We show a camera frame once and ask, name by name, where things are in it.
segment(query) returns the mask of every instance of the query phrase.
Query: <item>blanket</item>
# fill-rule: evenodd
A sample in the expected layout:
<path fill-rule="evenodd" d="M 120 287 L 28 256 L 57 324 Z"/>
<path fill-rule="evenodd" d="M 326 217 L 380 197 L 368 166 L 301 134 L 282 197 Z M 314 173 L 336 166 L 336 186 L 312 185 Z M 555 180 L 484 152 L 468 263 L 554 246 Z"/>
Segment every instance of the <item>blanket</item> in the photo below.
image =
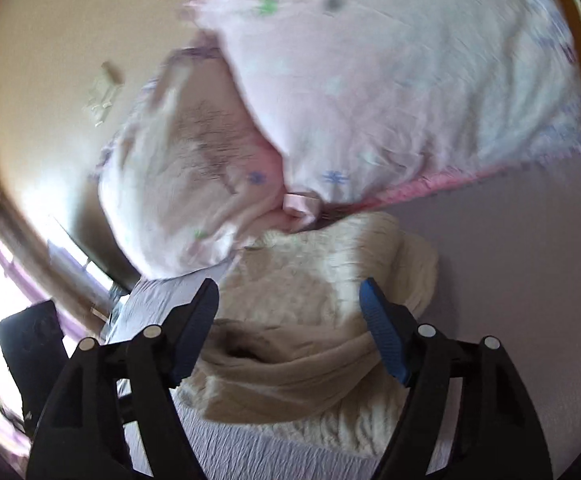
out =
<path fill-rule="evenodd" d="M 102 154 L 102 208 L 149 279 L 213 266 L 266 229 L 293 227 L 282 158 L 205 40 L 171 53 Z"/>
<path fill-rule="evenodd" d="M 555 0 L 193 0 L 186 10 L 218 35 L 283 155 L 292 207 L 310 217 L 581 152 L 581 78 Z"/>
<path fill-rule="evenodd" d="M 362 455 L 390 439 L 405 390 L 381 364 L 359 309 L 374 277 L 415 316 L 437 255 L 385 213 L 321 231 L 268 233 L 222 281 L 216 323 L 176 395 L 209 420 Z"/>

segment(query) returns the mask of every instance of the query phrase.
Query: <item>bedding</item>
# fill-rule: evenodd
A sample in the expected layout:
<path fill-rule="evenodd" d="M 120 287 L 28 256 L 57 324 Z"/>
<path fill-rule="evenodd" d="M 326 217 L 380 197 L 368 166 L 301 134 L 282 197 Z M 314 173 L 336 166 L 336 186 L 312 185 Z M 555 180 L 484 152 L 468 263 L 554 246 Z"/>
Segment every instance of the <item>bedding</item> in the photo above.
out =
<path fill-rule="evenodd" d="M 211 38 L 174 52 L 100 169 L 120 248 L 147 278 L 218 264 L 269 228 L 289 230 L 279 153 L 257 131 Z"/>
<path fill-rule="evenodd" d="M 388 211 L 439 253 L 437 291 L 419 321 L 453 338 L 501 339 L 537 409 L 559 476 L 581 452 L 581 155 L 526 164 Z M 171 308 L 190 301 L 204 277 L 218 280 L 228 266 L 142 280 L 110 340 L 161 323 Z M 201 420 L 174 400 L 211 478 L 365 479 L 377 463 Z M 449 453 L 454 416 L 449 410 L 432 470 Z M 148 471 L 134 425 L 126 437 L 134 465 Z"/>
<path fill-rule="evenodd" d="M 269 233 L 219 283 L 219 311 L 176 396 L 203 418 L 376 456 L 405 389 L 381 358 L 359 308 L 373 277 L 415 317 L 428 306 L 437 255 L 386 213 L 320 231 Z"/>
<path fill-rule="evenodd" d="M 554 0 L 193 0 L 284 157 L 293 208 L 398 202 L 581 151 Z"/>

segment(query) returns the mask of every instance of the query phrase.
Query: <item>light switch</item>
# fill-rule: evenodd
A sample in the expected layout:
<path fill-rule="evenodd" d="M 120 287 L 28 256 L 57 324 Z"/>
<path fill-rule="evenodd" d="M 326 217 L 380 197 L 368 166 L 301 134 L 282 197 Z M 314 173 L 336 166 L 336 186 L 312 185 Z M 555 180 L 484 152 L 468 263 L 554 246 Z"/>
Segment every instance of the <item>light switch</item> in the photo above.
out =
<path fill-rule="evenodd" d="M 106 120 L 121 88 L 120 78 L 110 64 L 105 62 L 88 91 L 86 103 L 86 111 L 93 119 L 95 126 L 99 126 Z"/>

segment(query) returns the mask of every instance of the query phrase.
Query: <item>light purple sheet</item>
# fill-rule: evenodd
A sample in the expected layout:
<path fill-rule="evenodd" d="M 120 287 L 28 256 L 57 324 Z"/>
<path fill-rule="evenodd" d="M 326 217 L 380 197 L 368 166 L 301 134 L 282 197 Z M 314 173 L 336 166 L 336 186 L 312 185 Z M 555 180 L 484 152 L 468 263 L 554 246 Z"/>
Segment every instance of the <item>light purple sheet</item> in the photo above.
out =
<path fill-rule="evenodd" d="M 450 337 L 497 335 L 535 403 L 555 474 L 581 452 L 581 156 L 530 164 L 459 190 L 390 209 L 401 227 L 439 251 L 437 294 L 423 315 Z M 141 283 L 112 332 L 123 340 L 171 306 L 187 303 L 214 268 Z M 375 466 L 327 450 L 280 442 L 184 414 L 210 478 L 366 479 Z M 451 427 L 439 452 L 447 451 Z M 127 434 L 145 470 L 136 433 Z"/>

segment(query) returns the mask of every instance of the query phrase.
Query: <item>bed sheet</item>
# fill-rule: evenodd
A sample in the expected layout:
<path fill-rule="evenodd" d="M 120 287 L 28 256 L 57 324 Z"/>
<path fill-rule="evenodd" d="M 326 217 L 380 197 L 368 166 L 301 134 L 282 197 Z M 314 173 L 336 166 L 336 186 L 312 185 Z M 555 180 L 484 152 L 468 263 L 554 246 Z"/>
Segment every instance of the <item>bed sheet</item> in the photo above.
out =
<path fill-rule="evenodd" d="M 219 35 L 244 101 L 284 156 L 289 193 L 325 209 L 403 202 L 421 181 L 428 194 L 581 150 L 579 70 L 553 0 L 190 6 Z M 429 27 L 413 27 L 423 18 Z"/>
<path fill-rule="evenodd" d="M 421 321 L 455 338 L 477 341 L 493 333 L 502 340 L 539 413 L 555 474 L 561 474 L 581 452 L 581 156 L 531 163 L 389 211 L 439 251 L 437 293 Z M 111 338 L 123 340 L 160 322 L 172 306 L 190 300 L 205 276 L 218 278 L 226 265 L 140 283 Z M 456 401 L 451 396 L 450 405 Z M 376 464 L 211 424 L 178 409 L 211 478 L 363 479 Z M 448 452 L 453 413 L 448 410 L 433 466 Z M 130 428 L 127 436 L 144 470 L 138 434 Z"/>

